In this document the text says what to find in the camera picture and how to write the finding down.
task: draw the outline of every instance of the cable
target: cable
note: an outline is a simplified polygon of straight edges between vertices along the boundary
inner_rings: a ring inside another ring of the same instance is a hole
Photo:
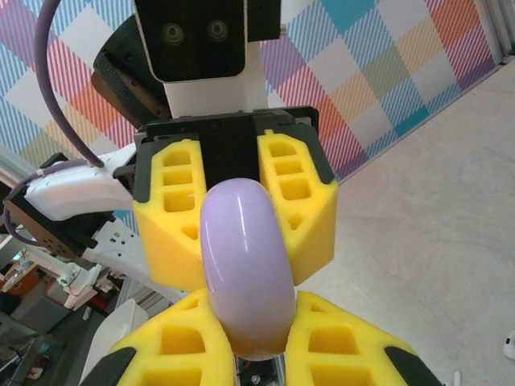
[[[55,165],[49,166],[46,169],[38,170],[35,173],[32,173],[31,175],[28,175],[24,179],[22,179],[16,186],[10,191],[12,193],[16,189],[20,188],[22,185],[29,183],[30,181],[33,181],[35,179],[38,179],[40,177],[43,177],[45,175],[51,175],[52,173],[56,173],[61,170],[69,169],[71,167],[76,166],[83,166],[87,165],[87,161],[83,158],[74,159],[72,161],[66,161],[66,162],[60,162]],[[10,211],[7,209],[7,206],[4,205],[3,207],[3,220],[4,225],[6,226],[7,232],[13,236],[16,240],[21,241],[24,244],[32,245],[34,247],[40,247],[39,243],[37,241],[27,239],[26,237],[23,237],[18,232],[16,232],[16,229],[14,228],[13,223],[10,221]]]
[[[48,39],[50,30],[52,28],[52,21],[56,14],[57,7],[60,4],[60,0],[45,0],[41,8],[41,12],[38,17],[38,22],[35,28],[35,74],[38,79],[39,89],[41,95],[50,111],[50,114],[56,121],[57,125],[63,131],[66,138],[76,147],[82,156],[96,167],[104,167],[104,162],[99,159],[88,146],[80,139],[79,135],[70,125],[70,122],[64,115],[63,111],[59,107],[54,90],[52,88],[52,82],[50,79],[50,72],[48,69]]]

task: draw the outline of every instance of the colorful checkered backdrop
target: colorful checkered backdrop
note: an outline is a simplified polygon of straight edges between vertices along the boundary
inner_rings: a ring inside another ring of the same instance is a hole
[[[262,48],[270,105],[319,109],[320,137],[340,179],[501,59],[475,0],[282,1],[287,36]],[[35,166],[56,151],[77,155],[37,88],[32,41],[42,3],[0,0],[0,142]],[[63,0],[52,26],[56,95],[99,154],[134,133],[90,82],[99,48],[133,11],[130,0]]]

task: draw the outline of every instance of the purple cable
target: purple cable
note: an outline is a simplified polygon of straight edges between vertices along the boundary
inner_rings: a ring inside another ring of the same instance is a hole
[[[72,128],[72,125],[70,125],[70,122],[59,107],[59,103],[57,102],[52,88],[50,72],[48,70],[47,49],[52,21],[59,4],[60,0],[46,0],[41,8],[38,23],[35,28],[34,61],[35,74],[38,79],[39,89],[41,90],[41,95],[47,104],[50,114],[53,116],[66,138],[76,147],[79,153],[89,161],[89,163],[96,167],[104,167],[104,162],[88,148]]]
[[[43,169],[43,174],[51,175],[52,173],[56,173],[56,172],[64,170],[64,169],[69,169],[71,167],[76,167],[76,166],[83,166],[83,165],[87,165],[87,164],[88,164],[88,162],[85,159],[78,158],[78,159],[74,159],[72,161],[61,162],[61,163],[57,163],[55,165],[49,166],[46,169]],[[18,184],[16,184],[16,186],[13,188],[12,191],[15,191],[22,185],[29,183],[30,181],[32,181],[34,179],[38,179],[39,177],[41,177],[41,175],[39,175],[38,173],[32,173],[31,175],[28,175],[27,177],[22,179]],[[9,209],[7,209],[7,206],[5,206],[5,205],[3,207],[3,220],[6,225],[7,232],[11,236],[13,236],[16,240],[21,241],[22,243],[25,243],[28,245],[33,245],[35,247],[40,246],[37,241],[27,239],[26,237],[23,237],[22,235],[20,235],[19,233],[16,232],[16,229],[14,228],[12,222],[10,221],[10,211],[9,211]]]

